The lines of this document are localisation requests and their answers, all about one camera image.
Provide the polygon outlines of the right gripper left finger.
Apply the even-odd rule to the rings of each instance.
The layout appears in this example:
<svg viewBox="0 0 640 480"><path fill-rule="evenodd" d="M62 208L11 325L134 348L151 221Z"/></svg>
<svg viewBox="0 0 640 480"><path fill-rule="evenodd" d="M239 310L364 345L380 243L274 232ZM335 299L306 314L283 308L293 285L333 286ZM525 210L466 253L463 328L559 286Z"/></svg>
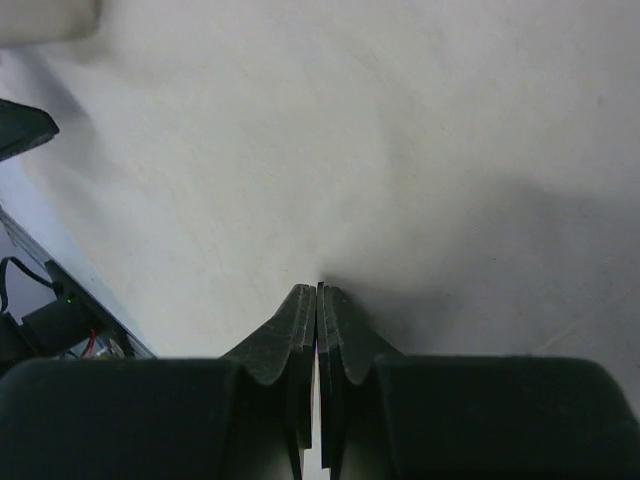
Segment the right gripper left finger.
<svg viewBox="0 0 640 480"><path fill-rule="evenodd" d="M298 479L316 290L216 359L30 360L1 381L5 479Z"/></svg>

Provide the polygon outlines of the beige wrapping cloth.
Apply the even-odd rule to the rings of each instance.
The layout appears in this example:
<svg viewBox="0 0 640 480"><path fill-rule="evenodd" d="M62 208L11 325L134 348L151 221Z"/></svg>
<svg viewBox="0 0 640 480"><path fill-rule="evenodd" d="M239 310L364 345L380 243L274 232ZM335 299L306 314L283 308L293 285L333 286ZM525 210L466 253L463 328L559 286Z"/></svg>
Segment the beige wrapping cloth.
<svg viewBox="0 0 640 480"><path fill-rule="evenodd" d="M50 43L91 35L101 1L1 0L1 47Z"/></svg>

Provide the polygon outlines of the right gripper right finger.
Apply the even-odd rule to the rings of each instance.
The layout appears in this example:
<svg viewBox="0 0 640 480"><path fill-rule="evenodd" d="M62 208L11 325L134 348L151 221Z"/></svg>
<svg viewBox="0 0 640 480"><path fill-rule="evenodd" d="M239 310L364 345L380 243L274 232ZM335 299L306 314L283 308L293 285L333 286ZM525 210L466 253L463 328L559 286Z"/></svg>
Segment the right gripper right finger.
<svg viewBox="0 0 640 480"><path fill-rule="evenodd" d="M639 422L576 358L409 355L317 293L321 461L334 479L635 479Z"/></svg>

